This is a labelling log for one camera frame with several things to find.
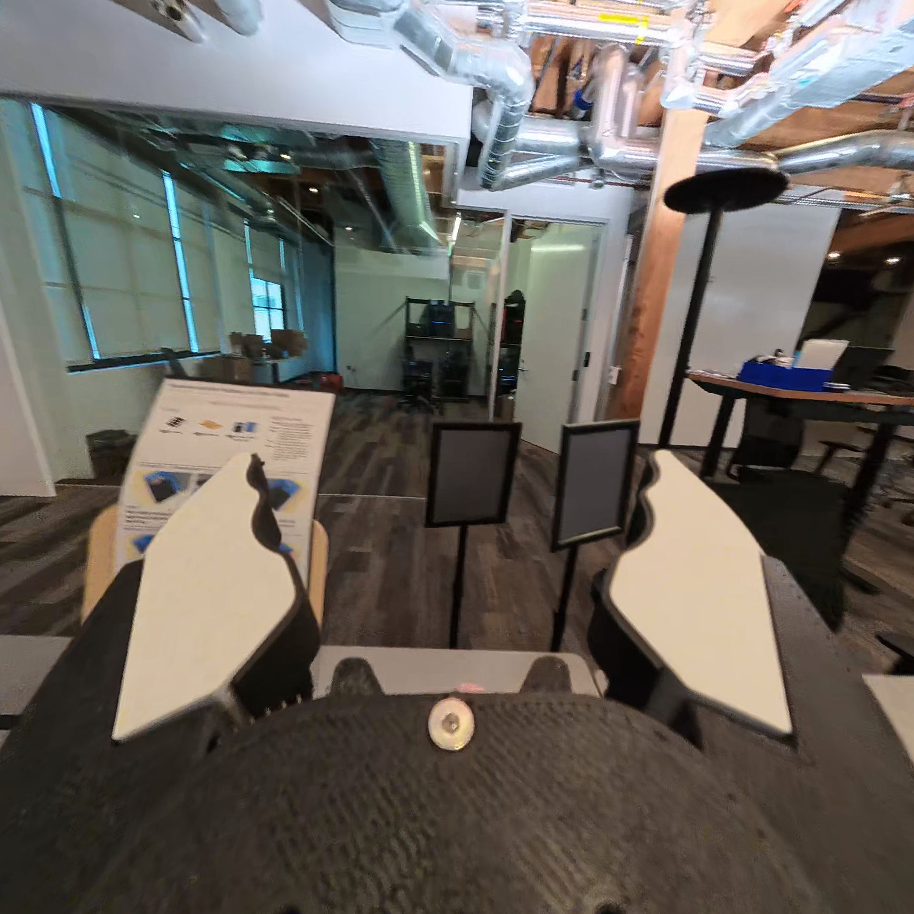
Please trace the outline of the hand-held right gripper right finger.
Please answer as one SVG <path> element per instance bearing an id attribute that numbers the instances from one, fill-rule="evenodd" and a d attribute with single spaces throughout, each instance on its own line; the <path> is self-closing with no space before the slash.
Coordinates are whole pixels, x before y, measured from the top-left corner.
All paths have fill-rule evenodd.
<path id="1" fill-rule="evenodd" d="M 734 511 L 673 452 L 650 454 L 623 551 L 591 586 L 588 649 L 607 697 L 666 723 L 700 705 L 793 737 L 765 578 Z"/>

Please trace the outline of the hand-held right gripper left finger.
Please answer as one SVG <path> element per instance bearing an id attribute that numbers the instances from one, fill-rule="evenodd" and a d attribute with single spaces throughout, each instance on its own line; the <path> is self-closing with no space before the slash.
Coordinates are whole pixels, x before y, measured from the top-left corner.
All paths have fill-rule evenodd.
<path id="1" fill-rule="evenodd" d="M 111 584 L 128 640 L 111 739 L 200 709 L 240 723 L 314 697 L 320 626 L 257 453 L 231 458 Z"/>

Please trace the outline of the black display on stand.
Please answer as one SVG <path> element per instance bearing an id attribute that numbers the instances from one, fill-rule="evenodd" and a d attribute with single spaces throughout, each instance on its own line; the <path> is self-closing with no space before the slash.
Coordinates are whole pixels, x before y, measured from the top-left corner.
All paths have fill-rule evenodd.
<path id="1" fill-rule="evenodd" d="M 522 428 L 516 421 L 443 420 L 431 426 L 425 526 L 458 530 L 450 649 L 459 645 L 470 527 L 507 520 Z"/>
<path id="2" fill-rule="evenodd" d="M 560 650 L 579 548 L 616 536 L 627 516 L 641 423 L 636 418 L 562 427 L 551 550 L 565 552 L 550 651 Z"/>

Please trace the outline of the printed instruction poster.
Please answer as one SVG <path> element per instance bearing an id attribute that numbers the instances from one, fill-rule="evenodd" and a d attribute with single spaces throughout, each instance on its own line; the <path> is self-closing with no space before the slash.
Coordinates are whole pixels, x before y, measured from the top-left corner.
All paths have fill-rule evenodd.
<path id="1" fill-rule="evenodd" d="M 115 569 L 142 557 L 169 517 L 229 460 L 256 454 L 281 549 L 303 578 L 336 397 L 298 386 L 166 379 L 133 446 L 120 486 Z"/>

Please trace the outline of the dark trash bin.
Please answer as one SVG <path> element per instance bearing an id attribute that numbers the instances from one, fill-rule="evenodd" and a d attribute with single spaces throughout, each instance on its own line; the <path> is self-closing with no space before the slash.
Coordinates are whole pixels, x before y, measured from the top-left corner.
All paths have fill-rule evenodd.
<path id="1" fill-rule="evenodd" d="M 91 480 L 120 486 L 128 470 L 137 435 L 124 429 L 100 429 L 86 435 Z"/>

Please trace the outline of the blue plastic bin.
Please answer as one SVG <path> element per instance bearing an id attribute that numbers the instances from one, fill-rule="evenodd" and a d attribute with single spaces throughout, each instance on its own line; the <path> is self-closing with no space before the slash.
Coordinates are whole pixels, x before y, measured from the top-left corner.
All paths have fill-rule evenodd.
<path id="1" fill-rule="evenodd" d="M 775 361 L 748 360 L 743 363 L 736 380 L 742 384 L 770 389 L 822 393 L 832 381 L 834 370 L 821 368 L 796 368 L 793 364 L 781 365 Z"/>

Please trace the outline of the wooden table black legs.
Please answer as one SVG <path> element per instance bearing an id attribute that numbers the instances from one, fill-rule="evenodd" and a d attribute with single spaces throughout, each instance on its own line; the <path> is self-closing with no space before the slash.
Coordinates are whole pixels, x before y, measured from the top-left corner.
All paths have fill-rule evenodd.
<path id="1" fill-rule="evenodd" d="M 783 390 L 737 381 L 717 373 L 690 370 L 686 377 L 702 391 L 721 398 L 710 440 L 705 447 L 699 475 L 712 478 L 718 467 L 725 435 L 738 400 L 765 403 L 776 415 L 841 423 L 870 424 L 876 427 L 850 490 L 856 502 L 866 505 L 899 426 L 913 424 L 912 396 L 875 391 L 808 392 Z"/>

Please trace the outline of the white box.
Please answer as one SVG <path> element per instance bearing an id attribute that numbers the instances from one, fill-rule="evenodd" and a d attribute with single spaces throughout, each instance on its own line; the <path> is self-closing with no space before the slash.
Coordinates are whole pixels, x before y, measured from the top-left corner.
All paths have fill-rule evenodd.
<path id="1" fill-rule="evenodd" d="M 844 339 L 811 338 L 796 351 L 793 368 L 830 374 L 842 358 L 849 342 Z"/>

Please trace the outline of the black shelf rack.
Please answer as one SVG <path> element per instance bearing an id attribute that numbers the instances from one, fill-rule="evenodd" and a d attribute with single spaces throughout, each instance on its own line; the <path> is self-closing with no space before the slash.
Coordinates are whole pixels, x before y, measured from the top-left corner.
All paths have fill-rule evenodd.
<path id="1" fill-rule="evenodd" d="M 404 300 L 401 388 L 406 404 L 442 410 L 470 399 L 473 302 Z"/>

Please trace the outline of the wooden pillar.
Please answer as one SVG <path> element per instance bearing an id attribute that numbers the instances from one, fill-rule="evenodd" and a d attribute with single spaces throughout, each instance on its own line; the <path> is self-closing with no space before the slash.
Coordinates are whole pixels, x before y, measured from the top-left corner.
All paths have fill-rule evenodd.
<path id="1" fill-rule="evenodd" d="M 631 306 L 617 347 L 620 370 L 609 390 L 606 419 L 641 417 L 685 222 L 664 197 L 671 185 L 695 174 L 707 120 L 707 114 L 695 109 L 672 110 L 665 116 Z"/>

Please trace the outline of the black floor lamp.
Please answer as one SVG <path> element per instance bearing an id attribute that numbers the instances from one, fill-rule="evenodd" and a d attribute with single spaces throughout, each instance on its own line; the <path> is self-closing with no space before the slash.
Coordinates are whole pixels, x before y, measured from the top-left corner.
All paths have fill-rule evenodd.
<path id="1" fill-rule="evenodd" d="M 657 441 L 660 450 L 669 448 L 676 425 L 717 236 L 724 216 L 726 213 L 767 205 L 787 187 L 787 177 L 778 170 L 742 167 L 716 170 L 683 179 L 670 186 L 665 193 L 664 202 L 669 210 L 683 215 L 706 214 L 707 224 Z"/>

